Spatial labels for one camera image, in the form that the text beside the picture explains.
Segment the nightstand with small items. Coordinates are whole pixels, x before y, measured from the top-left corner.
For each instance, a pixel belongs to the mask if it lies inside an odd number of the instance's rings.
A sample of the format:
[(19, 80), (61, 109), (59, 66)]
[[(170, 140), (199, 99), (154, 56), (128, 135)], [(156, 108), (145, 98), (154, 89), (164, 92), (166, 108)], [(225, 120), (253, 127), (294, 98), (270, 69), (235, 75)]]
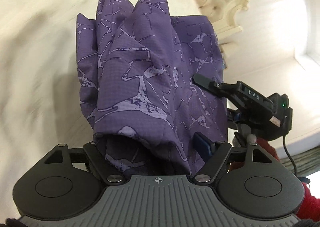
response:
[(223, 70), (227, 69), (227, 59), (229, 56), (229, 43), (222, 43), (219, 45), (219, 49), (222, 55), (222, 65), (223, 65)]

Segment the cream embroidered bedspread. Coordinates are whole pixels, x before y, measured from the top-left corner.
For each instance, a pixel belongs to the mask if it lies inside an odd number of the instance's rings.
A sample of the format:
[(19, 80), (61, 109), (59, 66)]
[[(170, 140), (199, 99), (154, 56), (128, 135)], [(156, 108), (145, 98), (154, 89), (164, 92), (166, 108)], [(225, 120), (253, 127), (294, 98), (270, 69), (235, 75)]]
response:
[[(195, 0), (168, 0), (172, 15), (199, 14)], [(1, 183), (19, 178), (58, 143), (82, 145), (75, 57), (76, 15), (98, 0), (1, 0)]]

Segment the purple patterned garment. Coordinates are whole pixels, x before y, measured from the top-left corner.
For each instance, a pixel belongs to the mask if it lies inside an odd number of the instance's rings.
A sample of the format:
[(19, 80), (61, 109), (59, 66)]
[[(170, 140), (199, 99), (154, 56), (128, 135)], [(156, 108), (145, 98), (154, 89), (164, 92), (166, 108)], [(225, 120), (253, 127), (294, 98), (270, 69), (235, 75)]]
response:
[(99, 0), (76, 24), (80, 107), (102, 157), (127, 176), (198, 172), (193, 135), (228, 138), (226, 100), (192, 81), (223, 80), (208, 18), (174, 17), (167, 0)]

